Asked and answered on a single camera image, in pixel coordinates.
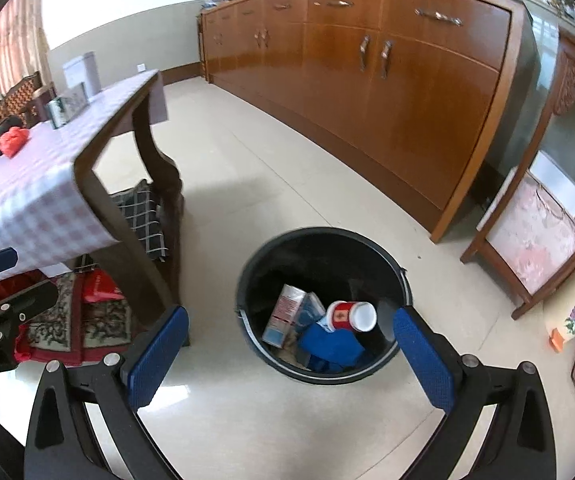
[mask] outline floor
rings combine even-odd
[[[418,311],[461,353],[485,364],[534,362],[554,423],[558,478],[575,474],[575,343],[555,354],[540,308],[512,321],[504,290],[461,252],[482,211],[438,245],[394,202],[305,137],[196,78],[167,86],[170,121],[153,127],[184,181],[183,304],[192,346],[140,416],[186,480],[392,480],[439,423],[400,353],[374,376],[309,386],[265,365],[247,347],[234,291],[247,258],[268,239],[332,225],[372,238],[408,269]],[[98,174],[110,192],[146,176],[132,138],[115,138]],[[0,374],[0,422],[22,442],[43,365]],[[90,408],[116,474],[130,475],[98,409]],[[469,470],[491,419],[486,409],[452,478]]]

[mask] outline red and white cup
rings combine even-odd
[[[328,332],[340,328],[369,332],[376,326],[376,309],[367,301],[335,301],[318,324]]]

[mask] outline wooden cabinet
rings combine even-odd
[[[236,70],[236,24],[234,9],[211,14],[205,22],[205,53],[208,73],[232,80]]]
[[[376,35],[366,28],[305,26],[303,114],[353,146],[363,131]]]
[[[383,0],[383,30],[500,69],[509,12],[478,0]]]
[[[219,75],[226,80],[233,80],[236,70],[236,21],[234,9],[224,9],[218,13]]]
[[[249,0],[237,6],[236,16],[236,74],[238,86],[263,94],[263,4]]]
[[[303,35],[307,0],[264,0],[263,94],[303,113]]]
[[[203,42],[206,56],[206,71],[211,77],[218,75],[220,64],[218,56],[220,53],[219,27],[216,21],[216,14],[211,14],[204,18]]]
[[[239,0],[202,19],[209,80],[341,158],[434,241],[513,129],[519,60],[538,59],[513,0]]]
[[[376,43],[387,56],[373,67],[359,147],[443,209],[479,137],[498,73],[408,38],[381,34]]]

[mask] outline black trash bin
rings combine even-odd
[[[374,304],[376,327],[357,334],[373,358],[361,367],[322,374],[273,355],[261,336],[285,283],[315,292],[326,307],[337,300]],[[412,305],[410,285],[395,259],[372,240],[331,227],[299,229],[270,240],[247,262],[236,293],[236,309],[252,349],[279,372],[311,384],[352,383],[382,368],[399,350],[392,314],[405,305]]]

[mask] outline blue gripper pad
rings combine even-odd
[[[152,401],[181,345],[188,338],[189,326],[187,311],[178,306],[132,367],[126,386],[128,402],[133,410]]]
[[[429,402],[449,412],[455,402],[454,378],[404,308],[394,313],[394,336]]]

